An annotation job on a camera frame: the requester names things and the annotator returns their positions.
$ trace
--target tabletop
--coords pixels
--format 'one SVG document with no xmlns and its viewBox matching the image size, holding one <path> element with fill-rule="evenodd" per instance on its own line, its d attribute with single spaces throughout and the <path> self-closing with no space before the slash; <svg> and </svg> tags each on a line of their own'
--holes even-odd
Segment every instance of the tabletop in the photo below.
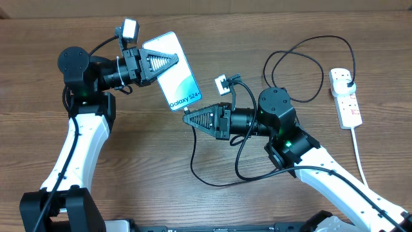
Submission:
<svg viewBox="0 0 412 232">
<path fill-rule="evenodd" d="M 362 167 L 369 187 L 382 197 L 412 210 L 412 13 L 329 12 L 297 14 L 180 15 L 135 17 L 138 46 L 173 31 L 178 36 L 203 99 L 195 110 L 218 102 L 214 78 L 240 73 L 257 97 L 267 88 L 262 69 L 276 50 L 317 35 L 338 35 L 353 46 L 357 98 L 363 124 L 356 128 Z M 23 231 L 19 201 L 37 191 L 52 170 L 68 129 L 61 101 L 64 87 L 57 57 L 69 46 L 87 51 L 113 36 L 123 17 L 0 20 L 0 230 Z M 360 179 L 351 134 L 339 127 L 328 72 L 353 71 L 348 47 L 325 38 L 301 45 L 298 52 L 317 59 L 325 71 L 320 94 L 297 103 L 302 126 L 345 169 Z M 115 59 L 117 43 L 96 55 Z M 279 57 L 273 58 L 267 74 Z M 278 86 L 296 99 L 318 89 L 318 66 L 287 56 L 275 72 Z M 154 82 L 134 87 L 131 95 L 111 91 L 117 117 L 103 145 L 91 195 L 105 220 L 133 218 L 141 226 L 218 226 L 306 221 L 324 209 L 345 218 L 310 186 L 282 174 L 265 180 L 214 188 L 190 171 L 191 127 L 182 111 L 171 112 Z M 252 107 L 242 88 L 237 107 Z M 197 132 L 195 171 L 209 182 L 237 180 L 238 147 Z M 255 176 L 271 171 L 263 146 L 267 138 L 246 143 L 240 172 Z"/>
</svg>

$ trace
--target power strip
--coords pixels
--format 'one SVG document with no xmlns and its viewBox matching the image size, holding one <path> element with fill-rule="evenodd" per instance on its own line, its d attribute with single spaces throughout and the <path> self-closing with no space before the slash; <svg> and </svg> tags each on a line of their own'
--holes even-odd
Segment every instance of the power strip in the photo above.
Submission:
<svg viewBox="0 0 412 232">
<path fill-rule="evenodd" d="M 356 162 L 362 181 L 366 187 L 365 175 L 363 174 L 361 159 L 359 158 L 358 144 L 356 141 L 355 127 L 362 124 L 361 112 L 355 95 L 355 87 L 347 87 L 346 83 L 351 81 L 349 70 L 334 68 L 329 72 L 329 80 L 333 98 L 335 100 L 337 118 L 342 129 L 350 129 L 355 149 Z"/>
</svg>

